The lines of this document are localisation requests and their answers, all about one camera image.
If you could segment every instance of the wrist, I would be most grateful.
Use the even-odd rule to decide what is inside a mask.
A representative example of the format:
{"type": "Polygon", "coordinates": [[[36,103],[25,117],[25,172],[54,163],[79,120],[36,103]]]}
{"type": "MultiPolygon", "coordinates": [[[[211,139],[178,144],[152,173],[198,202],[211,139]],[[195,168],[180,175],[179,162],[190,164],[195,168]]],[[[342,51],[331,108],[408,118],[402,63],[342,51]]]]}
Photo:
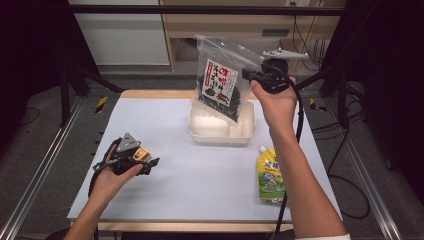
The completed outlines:
{"type": "Polygon", "coordinates": [[[275,142],[288,143],[288,142],[297,142],[296,134],[294,133],[293,128],[290,127],[280,127],[280,128],[269,128],[269,134],[271,139],[275,142]]]}
{"type": "Polygon", "coordinates": [[[88,199],[86,206],[93,211],[103,212],[107,208],[108,204],[109,202],[107,201],[91,196],[88,199]]]}

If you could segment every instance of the wooden table edge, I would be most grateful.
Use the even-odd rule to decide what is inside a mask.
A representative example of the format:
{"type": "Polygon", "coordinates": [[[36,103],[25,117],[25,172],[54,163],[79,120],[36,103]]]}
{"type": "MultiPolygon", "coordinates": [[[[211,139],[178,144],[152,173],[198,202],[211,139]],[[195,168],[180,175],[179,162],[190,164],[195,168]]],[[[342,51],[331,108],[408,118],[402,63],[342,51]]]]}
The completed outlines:
{"type": "MultiPolygon", "coordinates": [[[[121,98],[166,98],[166,99],[193,99],[194,90],[125,90],[121,98]]],[[[252,92],[247,99],[256,99],[252,92]]]]}
{"type": "MultiPolygon", "coordinates": [[[[274,223],[232,222],[99,222],[99,230],[128,232],[264,232],[275,231],[274,223]]],[[[293,229],[293,224],[281,224],[281,231],[293,229]]]]}

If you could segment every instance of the plastic bag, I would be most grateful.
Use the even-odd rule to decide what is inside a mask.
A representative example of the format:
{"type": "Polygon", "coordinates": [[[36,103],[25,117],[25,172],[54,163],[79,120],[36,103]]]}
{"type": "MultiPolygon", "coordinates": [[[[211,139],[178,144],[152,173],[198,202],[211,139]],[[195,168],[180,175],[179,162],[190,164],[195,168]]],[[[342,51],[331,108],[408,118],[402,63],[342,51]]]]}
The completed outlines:
{"type": "Polygon", "coordinates": [[[218,38],[197,36],[199,50],[195,101],[213,109],[213,114],[237,123],[242,102],[251,88],[242,69],[260,71],[263,57],[249,49],[218,38]]]}

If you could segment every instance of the camera rig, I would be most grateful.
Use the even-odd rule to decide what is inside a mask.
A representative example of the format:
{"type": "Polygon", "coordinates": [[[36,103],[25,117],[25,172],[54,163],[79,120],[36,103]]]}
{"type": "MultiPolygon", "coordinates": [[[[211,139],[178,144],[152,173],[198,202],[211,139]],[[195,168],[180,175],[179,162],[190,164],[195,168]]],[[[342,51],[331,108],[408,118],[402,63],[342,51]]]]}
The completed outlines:
{"type": "Polygon", "coordinates": [[[249,81],[256,80],[270,94],[280,93],[290,86],[291,80],[288,76],[289,67],[286,59],[308,58],[307,54],[289,52],[281,48],[271,52],[263,52],[263,55],[270,58],[262,62],[262,71],[242,69],[242,78],[249,81]]]}
{"type": "Polygon", "coordinates": [[[160,158],[152,159],[151,154],[140,146],[140,142],[136,141],[129,133],[125,133],[123,138],[116,139],[110,145],[101,162],[93,166],[95,172],[100,172],[105,167],[111,167],[116,175],[121,175],[128,169],[137,164],[142,164],[143,168],[138,175],[149,175],[153,167],[158,165],[160,158]],[[114,148],[111,159],[106,161],[109,152],[114,148]]]}

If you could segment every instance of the desk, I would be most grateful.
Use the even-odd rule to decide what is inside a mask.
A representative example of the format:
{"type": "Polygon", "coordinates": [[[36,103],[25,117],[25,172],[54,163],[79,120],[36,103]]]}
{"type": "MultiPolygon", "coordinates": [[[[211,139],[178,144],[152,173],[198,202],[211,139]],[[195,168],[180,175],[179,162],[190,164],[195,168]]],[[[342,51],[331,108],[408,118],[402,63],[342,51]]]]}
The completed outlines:
{"type": "MultiPolygon", "coordinates": [[[[104,211],[100,230],[184,232],[272,232],[279,206],[258,197],[259,147],[271,147],[259,101],[256,131],[243,147],[196,143],[188,121],[192,91],[125,91],[116,103],[92,166],[111,142],[129,132],[153,157],[149,176],[131,179],[104,211]]],[[[337,207],[308,120],[300,142],[309,164],[337,207]]],[[[74,220],[87,201],[93,170],[88,170],[68,218],[74,220]]],[[[291,228],[287,206],[282,229],[291,228]]]]}

